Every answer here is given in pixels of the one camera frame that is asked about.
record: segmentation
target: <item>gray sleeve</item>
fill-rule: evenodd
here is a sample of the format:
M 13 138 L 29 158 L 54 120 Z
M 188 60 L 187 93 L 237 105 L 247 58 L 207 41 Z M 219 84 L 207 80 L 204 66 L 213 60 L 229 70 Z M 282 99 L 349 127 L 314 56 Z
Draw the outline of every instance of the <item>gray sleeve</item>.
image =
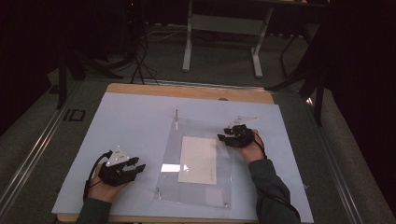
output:
M 77 224 L 106 224 L 110 214 L 111 203 L 87 198 L 81 208 Z
M 290 202 L 290 192 L 270 160 L 253 161 L 248 165 L 251 179 L 257 189 Z M 256 213 L 260 223 L 300 223 L 297 216 L 285 205 L 258 193 Z

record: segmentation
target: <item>hand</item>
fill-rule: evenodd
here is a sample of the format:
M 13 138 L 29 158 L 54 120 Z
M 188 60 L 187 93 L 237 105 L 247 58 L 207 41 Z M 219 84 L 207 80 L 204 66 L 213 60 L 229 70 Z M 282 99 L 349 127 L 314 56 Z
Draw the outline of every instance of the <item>hand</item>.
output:
M 259 137 L 259 132 L 257 132 L 257 130 L 253 130 L 253 132 L 256 142 L 261 144 L 262 148 L 264 148 L 264 143 Z M 263 160 L 265 158 L 264 152 L 255 142 L 250 143 L 247 147 L 234 147 L 234 149 L 242 154 L 247 163 Z
M 128 185 L 128 183 L 116 187 L 103 183 L 101 178 L 99 177 L 99 171 L 101 167 L 102 164 L 96 166 L 95 175 L 91 179 L 91 187 L 88 192 L 88 197 L 107 203 L 113 203 L 116 196 L 123 188 L 125 188 L 125 186 Z

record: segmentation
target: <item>paper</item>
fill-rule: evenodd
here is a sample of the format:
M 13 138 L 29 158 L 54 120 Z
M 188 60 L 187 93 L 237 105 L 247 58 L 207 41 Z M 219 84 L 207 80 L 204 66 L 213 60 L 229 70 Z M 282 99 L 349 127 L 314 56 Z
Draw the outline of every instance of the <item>paper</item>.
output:
M 183 136 L 178 182 L 217 184 L 216 139 Z

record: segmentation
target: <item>cable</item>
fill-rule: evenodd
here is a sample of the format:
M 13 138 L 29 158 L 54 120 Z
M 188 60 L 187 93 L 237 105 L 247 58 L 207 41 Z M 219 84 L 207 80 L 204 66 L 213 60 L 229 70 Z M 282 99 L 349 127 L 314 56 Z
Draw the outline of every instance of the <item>cable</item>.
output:
M 102 182 L 102 180 L 99 180 L 98 182 L 92 184 L 92 185 L 90 186 L 90 189 L 93 188 L 93 187 L 95 187 L 96 185 L 100 184 L 101 182 Z
M 146 71 L 148 71 L 149 77 L 146 77 L 146 78 L 154 79 L 154 81 L 155 81 L 155 82 L 157 83 L 157 85 L 159 86 L 160 83 L 157 81 L 157 78 L 155 78 L 155 77 L 158 75 L 158 72 L 157 72 L 155 69 L 152 69 L 152 68 L 147 67 L 146 64 L 145 64 L 145 62 L 144 62 L 142 59 L 141 59 L 141 63 L 142 63 L 143 66 L 146 68 Z M 152 75 L 152 74 L 150 73 L 149 69 L 153 70 L 153 71 L 155 72 L 155 75 Z
M 256 133 L 253 133 L 253 134 L 258 136 L 260 138 L 260 141 L 262 142 L 262 138 L 258 134 L 256 134 Z M 262 150 L 262 155 L 264 156 L 265 159 L 267 159 L 267 155 L 265 154 L 265 151 L 264 151 L 264 144 L 260 144 L 259 142 L 256 141 L 256 139 L 253 139 L 253 142 L 256 143 L 257 146 L 259 146 L 259 148 Z
M 139 62 L 139 60 L 137 59 L 138 57 L 136 56 L 136 61 L 137 61 L 137 67 L 136 67 L 136 69 L 134 70 L 134 73 L 132 74 L 132 78 L 131 78 L 131 84 L 134 84 L 134 76 L 136 75 L 136 73 L 137 73 L 137 70 L 139 70 L 139 74 L 140 74 L 140 78 L 141 78 L 141 80 L 142 80 L 142 83 L 143 83 L 143 85 L 145 84 L 145 80 L 143 79 L 143 77 L 142 77 L 142 71 L 141 71 L 141 68 L 140 68 L 140 64 L 143 62 L 143 60 L 146 58 L 146 47 L 145 46 L 143 46 L 141 43 L 139 43 L 139 42 L 137 42 L 137 45 L 139 45 L 140 47 L 142 47 L 143 48 L 143 57 L 141 58 L 141 61 Z
M 161 32 L 161 31 L 151 32 L 151 33 L 149 33 L 148 35 L 152 35 L 152 34 L 170 34 L 170 35 L 166 35 L 166 36 L 161 37 L 161 38 L 158 38 L 158 39 L 151 39 L 151 40 L 149 40 L 149 41 L 150 41 L 150 42 L 158 42 L 158 41 L 164 40 L 164 39 L 166 39 L 166 38 L 168 38 L 168 37 L 170 37 L 170 36 L 172 36 L 172 35 L 181 34 L 181 33 L 182 33 L 183 31 L 185 31 L 185 30 L 186 30 L 186 28 L 184 28 L 184 29 L 182 29 L 182 30 L 179 30 L 179 31 L 175 31 L 175 32 Z
M 283 199 L 281 199 L 279 197 L 276 197 L 274 195 L 271 195 L 271 194 L 265 192 L 262 189 L 257 188 L 257 191 L 259 193 L 263 194 L 264 196 L 266 196 L 267 198 L 269 198 L 277 203 L 281 203 L 281 204 L 285 205 L 286 207 L 288 207 L 291 210 L 291 212 L 293 212 L 294 215 L 296 215 L 297 218 L 299 219 L 299 221 L 301 222 L 300 214 L 298 213 L 297 209 L 293 205 L 291 205 L 290 203 L 284 201 Z
M 93 175 L 93 172 L 96 169 L 97 164 L 99 163 L 99 161 L 102 160 L 102 158 L 106 157 L 106 158 L 110 158 L 111 154 L 113 154 L 113 152 L 110 150 L 107 153 L 104 153 L 102 156 L 99 157 L 99 159 L 96 160 L 95 164 L 93 165 L 90 175 L 88 176 L 88 179 L 85 181 L 85 186 L 84 186 L 84 194 L 82 195 L 82 200 L 85 200 L 88 197 L 88 191 L 90 190 L 91 187 L 95 186 L 96 184 L 94 184 L 93 186 L 91 186 L 91 178 Z

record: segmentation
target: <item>table leg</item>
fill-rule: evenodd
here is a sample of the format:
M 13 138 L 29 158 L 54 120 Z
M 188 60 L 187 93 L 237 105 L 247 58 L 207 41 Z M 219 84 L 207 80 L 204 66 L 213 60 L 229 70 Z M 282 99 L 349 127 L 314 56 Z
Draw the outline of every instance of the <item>table leg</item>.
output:
M 190 71 L 190 61 L 191 61 L 191 21 L 192 21 L 192 0 L 189 1 L 189 17 L 187 18 L 187 44 L 184 51 L 184 60 L 183 60 L 183 72 Z
M 262 28 L 259 34 L 259 42 L 257 43 L 256 48 L 251 49 L 251 57 L 253 59 L 254 73 L 257 78 L 262 78 L 262 66 L 260 65 L 259 51 L 260 48 L 262 47 L 262 41 L 264 40 L 265 32 L 267 31 L 273 10 L 274 9 L 272 7 L 268 8 L 265 21 L 262 22 Z

